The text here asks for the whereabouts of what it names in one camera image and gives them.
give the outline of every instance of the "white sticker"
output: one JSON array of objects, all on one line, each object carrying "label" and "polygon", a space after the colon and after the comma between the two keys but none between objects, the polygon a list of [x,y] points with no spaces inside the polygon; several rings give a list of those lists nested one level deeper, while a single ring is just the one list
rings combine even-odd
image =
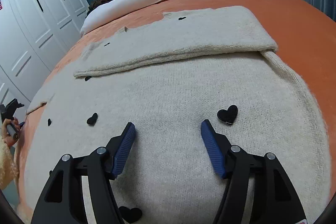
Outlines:
[{"label": "white sticker", "polygon": [[301,221],[299,221],[298,223],[295,223],[295,224],[307,224],[307,220],[304,219],[304,220],[301,220]]}]

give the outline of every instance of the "heart-shaped applique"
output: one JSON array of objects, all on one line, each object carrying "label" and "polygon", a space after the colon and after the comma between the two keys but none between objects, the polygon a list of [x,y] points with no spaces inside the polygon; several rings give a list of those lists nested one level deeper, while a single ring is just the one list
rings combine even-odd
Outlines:
[{"label": "heart-shaped applique", "polygon": [[233,124],[238,114],[238,108],[236,105],[231,105],[227,110],[221,109],[217,112],[217,117],[228,124]]},{"label": "heart-shaped applique", "polygon": [[128,223],[134,223],[142,217],[142,211],[139,208],[129,209],[125,206],[120,206],[119,212]]},{"label": "heart-shaped applique", "polygon": [[94,126],[96,124],[97,119],[98,119],[98,114],[94,113],[92,117],[87,119],[86,123],[90,126]]}]

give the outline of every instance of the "blue rubber tip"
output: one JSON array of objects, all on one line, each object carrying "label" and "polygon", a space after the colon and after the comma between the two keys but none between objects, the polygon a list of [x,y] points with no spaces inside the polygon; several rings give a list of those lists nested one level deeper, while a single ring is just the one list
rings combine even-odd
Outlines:
[{"label": "blue rubber tip", "polygon": [[134,139],[135,139],[135,126],[134,124],[131,124],[114,157],[112,174],[115,177],[117,177],[117,175],[120,175],[122,173],[124,166],[126,164],[128,154],[132,148]]},{"label": "blue rubber tip", "polygon": [[226,174],[224,167],[224,156],[219,149],[206,121],[203,121],[201,124],[201,135],[215,173],[218,174],[221,178],[224,178]]}]

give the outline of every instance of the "metal screw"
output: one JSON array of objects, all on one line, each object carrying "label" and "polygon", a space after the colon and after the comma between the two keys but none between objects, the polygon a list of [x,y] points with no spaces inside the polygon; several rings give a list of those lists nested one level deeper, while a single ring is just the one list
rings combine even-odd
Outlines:
[{"label": "metal screw", "polygon": [[98,154],[104,154],[106,152],[106,148],[105,147],[100,147],[97,149],[97,153]]},{"label": "metal screw", "polygon": [[68,160],[70,160],[70,155],[69,155],[69,154],[65,154],[65,155],[63,155],[62,160],[63,160],[63,161],[68,161]]},{"label": "metal screw", "polygon": [[233,145],[233,146],[231,146],[231,151],[232,152],[239,152],[240,151],[240,147],[239,146],[237,146],[237,145]]},{"label": "metal screw", "polygon": [[274,155],[273,153],[267,153],[266,156],[267,156],[267,158],[270,159],[270,160],[275,159],[275,155]]}]

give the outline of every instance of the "bed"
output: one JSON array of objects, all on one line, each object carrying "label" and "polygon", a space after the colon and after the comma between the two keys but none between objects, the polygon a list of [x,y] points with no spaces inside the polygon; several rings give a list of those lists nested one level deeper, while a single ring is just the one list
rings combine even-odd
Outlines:
[{"label": "bed", "polygon": [[[336,190],[334,171],[336,151],[333,149],[336,142],[336,97],[334,95],[336,61],[333,58],[336,50],[336,28],[335,22],[302,0],[165,0],[136,7],[133,11],[129,10],[126,15],[120,17],[117,14],[116,18],[107,19],[108,22],[100,22],[92,30],[90,29],[92,25],[88,24],[87,26],[91,27],[83,31],[83,37],[58,63],[46,83],[60,73],[66,65],[80,58],[87,45],[111,37],[124,26],[136,28],[151,24],[161,20],[164,12],[217,9],[236,5],[248,8],[255,15],[267,33],[277,42],[278,56],[301,75],[316,97],[329,137],[332,160],[331,197]],[[20,204],[17,211],[22,218],[25,217],[28,220],[33,210],[26,202],[25,175],[29,174],[25,170],[26,161],[39,123],[46,122],[40,119],[47,107],[48,104],[39,107],[27,116],[24,132],[16,149],[15,158],[20,169],[17,180]]]}]

